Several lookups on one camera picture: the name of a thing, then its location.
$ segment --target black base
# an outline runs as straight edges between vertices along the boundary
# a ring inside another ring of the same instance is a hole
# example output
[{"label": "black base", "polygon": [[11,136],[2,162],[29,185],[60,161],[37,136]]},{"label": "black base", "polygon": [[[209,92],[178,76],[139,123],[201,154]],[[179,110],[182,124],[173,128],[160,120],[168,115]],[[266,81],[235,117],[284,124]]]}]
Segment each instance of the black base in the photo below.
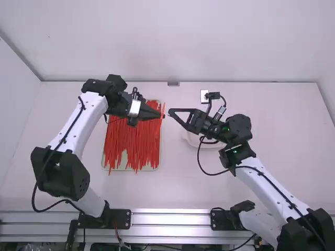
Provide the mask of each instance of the black base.
[{"label": "black base", "polygon": [[130,229],[131,211],[129,209],[107,209],[109,220],[106,223],[97,221],[89,215],[80,214],[78,229]]},{"label": "black base", "polygon": [[229,210],[211,210],[210,227],[213,231],[246,230],[240,219]]}]

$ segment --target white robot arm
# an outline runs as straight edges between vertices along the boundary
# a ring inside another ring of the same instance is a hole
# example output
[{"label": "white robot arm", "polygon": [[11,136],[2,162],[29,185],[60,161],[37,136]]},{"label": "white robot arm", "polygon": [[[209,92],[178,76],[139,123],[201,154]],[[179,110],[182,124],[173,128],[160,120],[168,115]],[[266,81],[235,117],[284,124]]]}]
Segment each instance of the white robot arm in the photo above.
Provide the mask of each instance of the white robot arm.
[{"label": "white robot arm", "polygon": [[[210,117],[208,114],[211,100],[219,98],[222,98],[225,104],[213,117]],[[187,131],[204,135],[200,138],[198,153],[204,138],[227,144],[219,150],[220,160],[226,171],[208,174],[203,171],[199,159],[198,163],[201,170],[210,176],[232,172],[269,209],[271,216],[257,212],[251,201],[232,207],[231,212],[239,218],[242,225],[278,250],[333,250],[335,231],[330,215],[323,209],[314,211],[295,198],[269,173],[251,150],[248,144],[252,139],[250,118],[237,114],[222,122],[220,118],[226,110],[225,99],[218,92],[209,93],[204,90],[201,92],[202,104],[206,103],[206,100],[209,104],[206,112],[198,109],[173,108],[169,110],[169,116]],[[189,113],[186,122],[177,115],[179,112]],[[217,226],[213,226],[213,222],[211,226],[212,230],[218,229]]]}]

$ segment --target metal frame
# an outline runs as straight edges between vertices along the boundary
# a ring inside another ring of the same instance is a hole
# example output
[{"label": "metal frame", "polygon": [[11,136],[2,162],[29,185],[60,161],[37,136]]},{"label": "metal frame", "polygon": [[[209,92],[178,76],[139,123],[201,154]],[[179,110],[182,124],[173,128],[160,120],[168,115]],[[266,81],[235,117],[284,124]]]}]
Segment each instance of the metal frame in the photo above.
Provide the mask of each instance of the metal frame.
[{"label": "metal frame", "polygon": [[[200,209],[134,209],[131,228],[119,230],[128,243],[166,244],[241,244],[250,231],[212,231],[210,210]],[[77,212],[35,213],[33,211],[2,211],[0,242],[65,242],[70,221]],[[75,242],[83,242],[78,230]],[[114,230],[86,229],[86,242],[118,243]]]}]

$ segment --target bundle of red sticks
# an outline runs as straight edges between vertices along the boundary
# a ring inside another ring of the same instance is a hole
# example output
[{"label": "bundle of red sticks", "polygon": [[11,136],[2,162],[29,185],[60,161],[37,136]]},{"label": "bundle of red sticks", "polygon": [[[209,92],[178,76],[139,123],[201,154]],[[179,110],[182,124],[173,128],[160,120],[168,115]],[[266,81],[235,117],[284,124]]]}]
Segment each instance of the bundle of red sticks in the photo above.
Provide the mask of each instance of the bundle of red sticks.
[{"label": "bundle of red sticks", "polygon": [[[156,100],[148,100],[147,105],[164,114],[162,106]],[[105,167],[109,164],[109,174],[121,164],[121,157],[127,151],[127,168],[142,170],[151,165],[156,169],[160,160],[160,139],[162,117],[148,121],[138,121],[136,127],[127,125],[127,119],[109,116],[105,139]]]}]

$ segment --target wire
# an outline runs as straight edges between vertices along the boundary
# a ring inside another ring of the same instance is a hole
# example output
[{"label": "wire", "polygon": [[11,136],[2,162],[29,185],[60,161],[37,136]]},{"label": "wire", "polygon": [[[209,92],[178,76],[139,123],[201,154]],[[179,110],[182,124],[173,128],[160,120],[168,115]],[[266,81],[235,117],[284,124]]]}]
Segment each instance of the wire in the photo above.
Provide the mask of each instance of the wire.
[{"label": "wire", "polygon": [[286,195],[283,194],[282,191],[280,191],[280,189],[273,184],[273,182],[266,177],[265,174],[263,174],[261,171],[259,171],[257,168],[252,167],[252,166],[236,166],[235,169],[238,168],[248,168],[248,169],[252,169],[254,171],[256,171],[258,173],[258,175],[263,176],[264,179],[266,179],[267,182],[269,182],[274,189],[276,189],[276,191],[287,201],[287,203],[300,215],[300,217],[302,218],[302,220],[306,223],[306,225],[308,226],[309,230],[315,235],[315,237],[318,239],[318,241],[320,242],[320,244],[322,245],[322,247],[327,250],[326,248],[326,244],[324,243],[324,241],[322,240],[322,238],[320,237],[320,235],[316,232],[316,230],[314,229],[314,227],[309,223],[309,221],[306,219],[306,217],[299,211],[299,209],[297,208],[296,204],[292,203],[288,197]]},{"label": "wire", "polygon": [[166,245],[162,245],[162,244],[148,244],[147,246],[166,247],[166,248],[170,248],[170,249],[174,249],[174,250],[182,250],[181,248],[170,247],[170,246],[166,246]]},{"label": "wire", "polygon": [[83,241],[83,243],[84,243],[84,247],[85,247],[85,244],[86,244],[86,228],[84,228],[84,241]]},{"label": "wire", "polygon": [[226,99],[222,95],[220,95],[220,98],[224,101],[224,107],[226,107],[227,106]]},{"label": "wire", "polygon": [[144,251],[147,247],[149,247],[150,246],[150,244],[147,244],[144,248],[142,248],[142,250],[141,251]]},{"label": "wire", "polygon": [[120,119],[125,119],[125,118],[119,118],[119,119],[115,119],[115,120],[113,120],[113,121],[111,121],[111,122],[107,122],[107,115],[106,115],[105,113],[104,113],[104,118],[105,118],[105,123],[106,123],[106,124],[113,123],[113,122],[118,121],[118,120],[120,120]]},{"label": "wire", "polygon": [[[256,234],[253,234],[251,235],[244,243],[242,243],[240,246],[238,247],[235,247],[233,249],[230,249],[230,250],[222,250],[222,251],[235,251],[241,247],[243,247],[244,245],[246,245],[250,240],[252,240],[254,237],[256,236]],[[209,248],[205,248],[205,251],[210,251],[210,250],[213,250],[213,249],[209,249]]]},{"label": "wire", "polygon": [[212,210],[221,210],[221,211],[225,211],[225,209],[220,208],[220,207],[212,208],[211,211],[212,211]]},{"label": "wire", "polygon": [[59,144],[52,150],[52,152],[50,153],[49,157],[47,158],[47,160],[45,161],[45,163],[43,164],[42,168],[41,168],[41,171],[40,171],[40,174],[38,175],[37,179],[36,179],[36,183],[35,183],[35,186],[33,188],[33,191],[32,191],[32,195],[31,195],[31,206],[33,208],[33,210],[37,213],[43,213],[43,212],[46,212],[48,211],[49,209],[53,208],[54,206],[58,205],[59,203],[62,203],[62,202],[65,202],[65,203],[68,203],[70,204],[71,206],[73,206],[74,208],[76,208],[78,211],[84,213],[82,210],[80,210],[78,207],[76,207],[75,204],[73,204],[73,202],[71,200],[68,200],[68,199],[62,199],[60,201],[57,201],[56,203],[52,204],[51,206],[47,207],[47,208],[44,208],[44,209],[37,209],[36,206],[35,206],[35,196],[36,196],[36,191],[37,191],[37,184],[40,183],[41,181],[41,176],[48,164],[48,162],[51,160],[52,156],[55,154],[55,152],[57,151],[57,149],[65,142],[66,143],[66,138],[68,137],[71,129],[73,128],[74,124],[77,122],[78,118],[80,117],[80,115],[82,114],[82,112],[86,109],[85,108],[85,105],[84,105],[84,102],[82,100],[82,98],[79,96],[78,97],[79,101],[81,102],[81,108],[80,108],[80,111],[78,113],[78,115],[75,117],[75,119],[73,120],[72,124],[70,125],[69,129],[66,131],[64,137],[60,140]]},{"label": "wire", "polygon": [[199,167],[200,167],[200,170],[201,170],[204,174],[206,174],[206,175],[208,175],[208,176],[217,176],[217,175],[220,175],[220,174],[224,174],[224,173],[226,173],[226,172],[229,172],[230,170],[227,169],[227,170],[223,170],[223,171],[221,171],[221,172],[218,172],[218,173],[216,173],[216,174],[210,174],[210,173],[206,172],[206,171],[203,169],[203,167],[202,167],[201,164],[200,164],[199,154],[200,154],[200,147],[201,147],[201,144],[203,143],[204,138],[205,138],[204,136],[200,137],[200,143],[199,143],[199,147],[198,147],[198,151],[197,151],[197,161],[198,161],[198,165],[199,165]]},{"label": "wire", "polygon": [[[199,140],[201,141],[201,138],[205,139],[205,137],[206,137],[206,136],[203,135],[203,136],[201,136],[201,137],[199,138]],[[207,145],[214,145],[214,144],[219,143],[219,141],[218,141],[218,140],[213,141],[213,142],[205,142],[205,141],[203,141],[202,143],[203,143],[203,144],[207,144]]]}]

